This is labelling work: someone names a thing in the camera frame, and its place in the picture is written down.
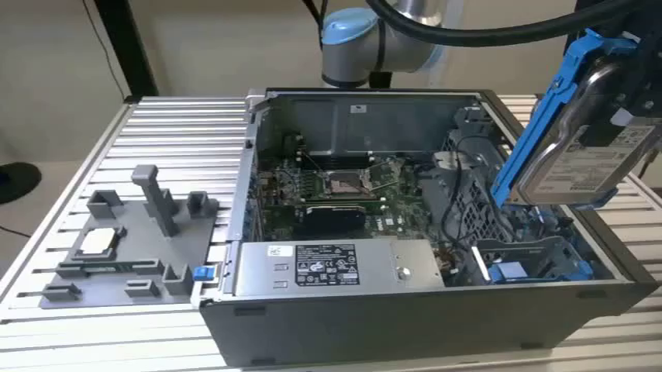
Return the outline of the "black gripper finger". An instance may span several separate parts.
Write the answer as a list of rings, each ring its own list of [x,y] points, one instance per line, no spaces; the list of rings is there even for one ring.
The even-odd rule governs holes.
[[[582,93],[583,115],[582,124],[586,131],[579,137],[583,146],[607,146],[622,132],[622,126],[611,123],[611,118],[626,103],[627,72],[623,65],[598,67],[586,80]]]

